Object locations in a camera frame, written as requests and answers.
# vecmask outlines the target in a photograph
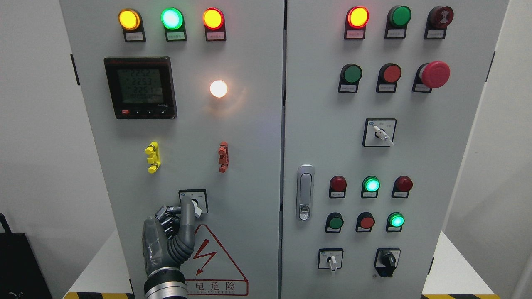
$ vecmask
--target lcd display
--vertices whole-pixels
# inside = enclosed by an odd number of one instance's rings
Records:
[[[159,69],[119,69],[118,82],[124,104],[162,104],[163,88]]]

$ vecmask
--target white indicator light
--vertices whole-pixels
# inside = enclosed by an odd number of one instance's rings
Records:
[[[225,96],[227,93],[227,84],[222,80],[216,80],[211,83],[211,94],[217,98]]]

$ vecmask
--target warning sign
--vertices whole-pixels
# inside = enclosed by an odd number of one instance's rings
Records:
[[[189,295],[247,296],[249,283],[235,261],[207,225],[194,233],[192,256],[181,266]]]

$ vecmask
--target floor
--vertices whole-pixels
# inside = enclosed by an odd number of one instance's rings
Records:
[[[69,292],[131,293],[126,261],[116,230]],[[493,292],[442,232],[423,294],[493,294]]]

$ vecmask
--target yellow black hazard stripe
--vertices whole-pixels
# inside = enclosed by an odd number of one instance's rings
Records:
[[[501,298],[497,295],[438,294],[438,295],[421,295],[421,299],[501,299]]]
[[[68,292],[63,299],[135,299],[133,294]]]

